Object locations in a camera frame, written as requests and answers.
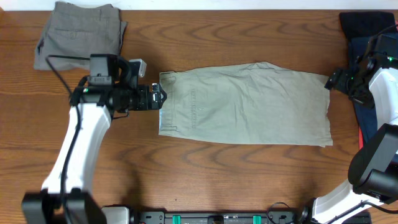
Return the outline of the khaki green shorts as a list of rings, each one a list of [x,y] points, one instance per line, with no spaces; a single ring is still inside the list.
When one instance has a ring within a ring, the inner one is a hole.
[[[159,133],[224,144],[330,146],[326,80],[268,62],[164,72]]]

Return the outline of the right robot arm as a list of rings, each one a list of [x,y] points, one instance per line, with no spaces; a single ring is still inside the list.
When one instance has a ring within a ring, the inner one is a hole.
[[[350,97],[376,109],[377,132],[353,157],[348,178],[315,198],[297,223],[343,223],[367,208],[397,201],[397,57],[374,52],[361,62]]]

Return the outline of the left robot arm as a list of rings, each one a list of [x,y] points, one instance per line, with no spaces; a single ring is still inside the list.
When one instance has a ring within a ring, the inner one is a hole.
[[[92,54],[90,73],[70,95],[69,124],[55,165],[38,193],[26,193],[22,211],[27,223],[139,223],[123,205],[99,207],[92,197],[99,149],[111,122],[130,111],[159,110],[167,99],[158,83],[141,85],[141,59]]]

